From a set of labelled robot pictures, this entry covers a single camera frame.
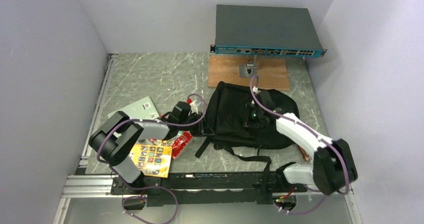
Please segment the black student backpack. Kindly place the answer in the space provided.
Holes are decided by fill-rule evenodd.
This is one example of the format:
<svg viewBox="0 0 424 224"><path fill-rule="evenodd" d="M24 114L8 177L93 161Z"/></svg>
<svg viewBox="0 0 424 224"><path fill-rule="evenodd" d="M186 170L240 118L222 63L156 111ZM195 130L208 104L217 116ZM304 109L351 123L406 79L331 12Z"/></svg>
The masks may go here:
<svg viewBox="0 0 424 224"><path fill-rule="evenodd" d="M264 167L271 165L272 158L262 154L262 150L282 150L293 145L287 140L271 144L260 137L260 129L244 128L246 104L250 103L252 96L247 86L219 82L207 106L203 133L192 134L205 137L195 157L201 158L206 148L212 145L214 150L230 157L221 161L221 166L231 165L232 172L245 172L252 171L253 162Z"/></svg>

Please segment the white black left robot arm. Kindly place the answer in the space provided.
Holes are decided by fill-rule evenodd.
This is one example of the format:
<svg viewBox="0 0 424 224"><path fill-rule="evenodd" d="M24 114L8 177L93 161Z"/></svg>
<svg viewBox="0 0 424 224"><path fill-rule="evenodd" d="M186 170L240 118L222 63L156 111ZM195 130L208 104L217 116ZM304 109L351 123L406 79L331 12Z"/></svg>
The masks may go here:
<svg viewBox="0 0 424 224"><path fill-rule="evenodd" d="M196 129L205 115L182 101L161 119L132 119L125 112L117 111L90 136L88 145L96 152L99 162L107 164L122 178L124 188L136 194L145 186L144 173L129 157L137 141L172 139L180 131Z"/></svg>

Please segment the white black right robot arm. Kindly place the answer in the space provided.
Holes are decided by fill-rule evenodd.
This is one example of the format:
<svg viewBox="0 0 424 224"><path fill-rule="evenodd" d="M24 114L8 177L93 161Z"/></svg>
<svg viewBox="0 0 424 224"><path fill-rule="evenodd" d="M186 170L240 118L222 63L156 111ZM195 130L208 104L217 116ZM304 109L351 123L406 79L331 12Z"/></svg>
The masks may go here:
<svg viewBox="0 0 424 224"><path fill-rule="evenodd" d="M357 180L357 169L349 144L343 139L331 139L302 122L293 112L270 109L272 99L268 91L253 88L251 106L255 109L249 120L263 120L269 124L260 129L260 137L271 144L290 141L303 148L311 161L308 164L286 163L276 172L275 183L279 190L288 191L295 184L314 187L318 192L330 195L347 194L350 185Z"/></svg>

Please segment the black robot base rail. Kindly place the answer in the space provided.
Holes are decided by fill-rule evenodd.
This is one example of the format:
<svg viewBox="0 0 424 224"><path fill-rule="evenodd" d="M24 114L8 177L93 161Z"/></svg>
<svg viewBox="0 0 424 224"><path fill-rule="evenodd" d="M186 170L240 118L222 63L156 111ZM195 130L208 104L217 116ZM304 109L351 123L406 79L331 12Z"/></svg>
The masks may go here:
<svg viewBox="0 0 424 224"><path fill-rule="evenodd" d="M260 192L263 173L250 172L194 172L171 173L168 178L144 178L148 190L132 190L115 177L112 181L111 195L146 196L148 207L171 204L215 204L242 203L272 204L279 194L306 192L301 184L284 184L282 176L274 171L269 173L266 188Z"/></svg>

